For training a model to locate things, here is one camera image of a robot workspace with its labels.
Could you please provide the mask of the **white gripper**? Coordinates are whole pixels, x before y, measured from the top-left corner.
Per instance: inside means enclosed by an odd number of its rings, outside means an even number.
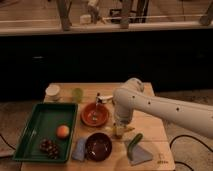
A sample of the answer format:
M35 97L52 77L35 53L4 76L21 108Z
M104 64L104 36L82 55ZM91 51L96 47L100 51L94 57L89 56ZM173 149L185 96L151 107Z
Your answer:
M123 106L116 106L114 110L115 136L121 139L125 133L125 126L132 121L133 110Z

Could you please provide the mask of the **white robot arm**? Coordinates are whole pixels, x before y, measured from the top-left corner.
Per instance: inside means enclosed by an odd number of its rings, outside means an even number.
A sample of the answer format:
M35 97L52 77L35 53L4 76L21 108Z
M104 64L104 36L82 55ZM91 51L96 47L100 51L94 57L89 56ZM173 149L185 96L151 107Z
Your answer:
M213 106L148 96L143 90L140 79L130 78L113 91L117 125L130 124L133 112L137 110L213 139Z

